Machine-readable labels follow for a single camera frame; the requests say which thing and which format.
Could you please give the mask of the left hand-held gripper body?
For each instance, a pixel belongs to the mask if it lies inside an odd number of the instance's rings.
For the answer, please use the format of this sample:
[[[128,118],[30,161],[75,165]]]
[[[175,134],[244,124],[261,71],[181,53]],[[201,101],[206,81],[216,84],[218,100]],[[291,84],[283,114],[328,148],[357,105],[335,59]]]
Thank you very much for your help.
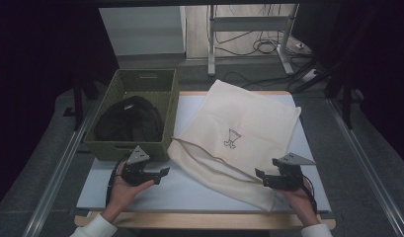
[[[149,155],[140,146],[136,146],[124,163],[121,177],[133,187],[149,181],[149,176],[144,172],[149,160]]]

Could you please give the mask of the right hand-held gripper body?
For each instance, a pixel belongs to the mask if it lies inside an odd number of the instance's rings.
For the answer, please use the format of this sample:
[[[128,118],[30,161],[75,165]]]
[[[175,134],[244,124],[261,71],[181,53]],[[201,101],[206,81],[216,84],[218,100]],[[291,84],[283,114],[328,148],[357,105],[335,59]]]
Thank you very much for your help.
[[[282,164],[278,168],[279,175],[271,175],[269,188],[283,191],[295,191],[303,185],[302,165],[314,165],[314,162],[294,153],[287,153],[279,159]]]

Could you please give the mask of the black garment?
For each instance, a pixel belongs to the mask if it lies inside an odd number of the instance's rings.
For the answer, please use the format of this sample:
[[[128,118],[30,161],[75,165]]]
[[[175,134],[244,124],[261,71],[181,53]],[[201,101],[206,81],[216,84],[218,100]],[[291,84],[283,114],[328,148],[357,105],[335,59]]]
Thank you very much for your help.
[[[157,108],[132,96],[110,106],[98,119],[94,134],[99,141],[159,142],[163,128]]]

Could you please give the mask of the cream drawstring bag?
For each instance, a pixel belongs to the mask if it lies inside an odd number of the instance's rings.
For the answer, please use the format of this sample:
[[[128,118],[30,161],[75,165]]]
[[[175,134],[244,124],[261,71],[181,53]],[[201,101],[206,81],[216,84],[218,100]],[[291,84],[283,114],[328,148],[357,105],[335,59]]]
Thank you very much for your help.
[[[270,211],[276,192],[257,170],[275,174],[274,158],[289,148],[301,108],[217,80],[168,148],[188,175],[230,198]]]

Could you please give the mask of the green woven basket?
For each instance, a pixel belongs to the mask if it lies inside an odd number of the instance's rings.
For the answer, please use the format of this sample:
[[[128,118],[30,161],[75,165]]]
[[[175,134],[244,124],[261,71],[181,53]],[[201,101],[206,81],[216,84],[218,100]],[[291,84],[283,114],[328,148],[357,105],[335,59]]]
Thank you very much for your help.
[[[175,69],[119,69],[107,89],[101,105],[84,138],[93,155],[101,161],[127,158],[139,145],[152,162],[167,162],[167,149],[172,141],[179,102],[179,82]],[[139,96],[148,100],[159,112],[164,123],[157,142],[102,141],[95,136],[95,127],[104,112],[126,98]]]

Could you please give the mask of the person's left hand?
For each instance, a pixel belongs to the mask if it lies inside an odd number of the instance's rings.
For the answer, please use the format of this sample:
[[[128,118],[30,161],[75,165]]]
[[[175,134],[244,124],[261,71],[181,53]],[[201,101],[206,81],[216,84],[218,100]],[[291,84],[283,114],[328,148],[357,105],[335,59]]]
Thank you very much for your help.
[[[109,222],[114,222],[116,218],[134,201],[135,197],[142,191],[154,185],[153,181],[147,181],[137,187],[130,186],[122,177],[121,171],[124,161],[120,162],[110,195],[110,201],[101,215]]]

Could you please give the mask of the person's right hand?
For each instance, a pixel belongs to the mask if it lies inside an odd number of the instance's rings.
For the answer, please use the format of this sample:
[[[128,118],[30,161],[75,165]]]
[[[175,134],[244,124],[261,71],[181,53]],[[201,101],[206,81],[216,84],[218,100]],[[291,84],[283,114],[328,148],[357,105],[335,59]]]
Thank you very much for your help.
[[[312,207],[307,193],[298,189],[296,191],[282,191],[294,213],[303,224],[304,227],[319,224],[316,213]]]

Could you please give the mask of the white table mat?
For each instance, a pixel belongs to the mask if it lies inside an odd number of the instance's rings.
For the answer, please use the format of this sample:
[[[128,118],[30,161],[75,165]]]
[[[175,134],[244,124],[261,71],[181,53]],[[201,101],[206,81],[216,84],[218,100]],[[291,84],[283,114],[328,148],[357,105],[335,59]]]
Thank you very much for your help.
[[[290,94],[263,95],[270,100],[295,106]],[[180,95],[174,135],[179,134],[190,122],[205,95]],[[292,139],[288,148],[289,152],[300,155],[313,161],[312,154],[306,141],[300,120],[297,121]],[[101,210],[106,206],[106,191],[110,175],[116,165],[116,161],[100,161],[95,159],[81,195],[76,206],[90,210]],[[160,211],[160,212],[266,212],[260,208],[237,199],[218,193],[186,174],[173,161],[166,163],[152,163],[145,170],[157,172],[165,167],[170,167],[168,176],[162,178],[160,185],[155,185],[144,191],[128,208],[130,211]],[[332,209],[325,194],[316,166],[301,166],[303,174],[308,177],[314,187],[315,198],[319,213],[328,213]],[[283,196],[278,194],[273,211],[290,212]]]

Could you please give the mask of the black metal stand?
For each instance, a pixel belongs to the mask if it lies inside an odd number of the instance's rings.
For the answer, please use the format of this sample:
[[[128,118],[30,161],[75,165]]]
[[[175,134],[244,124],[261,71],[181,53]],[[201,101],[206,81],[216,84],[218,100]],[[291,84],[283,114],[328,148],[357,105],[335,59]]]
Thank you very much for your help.
[[[84,119],[82,94],[89,100],[96,100],[99,91],[91,77],[75,76],[73,79],[74,107],[66,108],[65,117],[75,117],[74,130],[78,130]]]
[[[341,117],[348,129],[352,129],[351,105],[354,102],[352,97],[353,82],[350,77],[332,77],[324,90],[327,98],[336,99],[341,95]]]

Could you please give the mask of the white power strip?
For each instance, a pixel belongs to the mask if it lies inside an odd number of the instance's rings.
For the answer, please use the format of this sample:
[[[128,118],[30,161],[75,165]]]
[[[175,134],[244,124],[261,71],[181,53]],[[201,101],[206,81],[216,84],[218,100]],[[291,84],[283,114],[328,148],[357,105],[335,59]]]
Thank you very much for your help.
[[[317,69],[311,69],[309,72],[307,72],[303,78],[302,81],[307,82],[316,77],[319,74],[319,71]]]

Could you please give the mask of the dark curtain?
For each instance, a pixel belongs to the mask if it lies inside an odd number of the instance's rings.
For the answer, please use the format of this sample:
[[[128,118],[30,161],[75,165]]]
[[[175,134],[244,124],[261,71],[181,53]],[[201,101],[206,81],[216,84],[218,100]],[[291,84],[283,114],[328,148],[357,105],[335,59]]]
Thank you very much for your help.
[[[292,35],[331,68],[342,59],[374,10],[349,60],[353,87],[364,95],[361,109],[404,161],[404,0],[322,0],[298,7]]]
[[[60,0],[0,0],[0,203],[54,113],[79,85],[90,99],[119,68],[99,8]]]

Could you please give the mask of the white cabinet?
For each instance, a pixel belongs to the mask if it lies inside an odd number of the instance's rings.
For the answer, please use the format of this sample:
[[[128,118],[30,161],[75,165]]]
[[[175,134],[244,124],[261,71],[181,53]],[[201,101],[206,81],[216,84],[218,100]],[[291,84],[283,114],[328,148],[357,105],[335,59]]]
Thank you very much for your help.
[[[100,8],[116,55],[179,54],[186,52],[185,8]]]

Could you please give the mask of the aluminium floor rail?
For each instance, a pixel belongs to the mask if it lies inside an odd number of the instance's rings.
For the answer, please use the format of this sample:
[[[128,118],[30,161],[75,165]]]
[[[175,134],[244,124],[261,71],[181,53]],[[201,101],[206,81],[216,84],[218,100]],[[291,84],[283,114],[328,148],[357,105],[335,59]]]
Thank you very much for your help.
[[[28,222],[22,237],[39,237],[45,221],[50,213],[51,207],[59,193],[60,187],[65,179],[67,171],[73,160],[74,154],[82,140],[82,137],[92,120],[92,115],[98,108],[97,101],[87,102],[85,116],[79,127],[73,132],[66,149],[56,163],[55,169],[40,197],[40,200]]]
[[[379,202],[388,222],[393,228],[397,237],[404,237],[404,216],[398,205],[394,201],[392,195],[388,192],[385,185],[377,175],[375,169],[370,163],[367,154],[364,152],[362,145],[357,139],[354,131],[349,128],[342,118],[342,110],[337,103],[332,99],[326,100],[332,111],[338,127],[342,131],[346,142],[352,149],[354,156],[361,167],[364,176],[372,189],[377,201]]]

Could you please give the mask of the white metal desk frame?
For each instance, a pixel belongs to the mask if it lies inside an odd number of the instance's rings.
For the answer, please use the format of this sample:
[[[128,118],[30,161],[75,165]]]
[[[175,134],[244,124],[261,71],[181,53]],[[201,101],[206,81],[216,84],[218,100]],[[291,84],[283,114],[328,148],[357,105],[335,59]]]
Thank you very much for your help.
[[[217,32],[262,32],[283,31],[283,39],[277,45],[277,54],[287,75],[293,75],[293,69],[286,55],[286,46],[295,20],[298,4],[294,4],[287,16],[241,16],[215,17],[214,6],[210,5],[208,17],[208,56],[207,75],[215,75],[214,35]]]

